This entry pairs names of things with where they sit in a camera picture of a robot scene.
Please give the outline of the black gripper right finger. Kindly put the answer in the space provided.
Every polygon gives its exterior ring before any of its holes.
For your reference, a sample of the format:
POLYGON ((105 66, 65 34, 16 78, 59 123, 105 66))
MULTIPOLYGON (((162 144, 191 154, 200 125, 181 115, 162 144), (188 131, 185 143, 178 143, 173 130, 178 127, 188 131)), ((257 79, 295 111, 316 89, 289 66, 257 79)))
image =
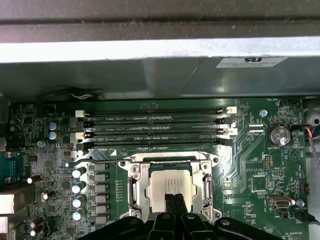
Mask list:
POLYGON ((229 217, 214 224, 198 214, 188 212, 185 198, 176 194, 176 217, 180 220, 187 240, 278 240, 279 237, 229 217))

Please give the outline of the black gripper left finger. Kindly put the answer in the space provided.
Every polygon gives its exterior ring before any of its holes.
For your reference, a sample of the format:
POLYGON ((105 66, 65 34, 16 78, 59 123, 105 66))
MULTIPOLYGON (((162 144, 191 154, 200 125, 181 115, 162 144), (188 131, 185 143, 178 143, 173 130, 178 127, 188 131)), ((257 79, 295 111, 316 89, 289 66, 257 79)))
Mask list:
POLYGON ((173 240, 176 227, 176 196, 165 194, 165 212, 144 222, 127 216, 82 237, 81 240, 173 240))

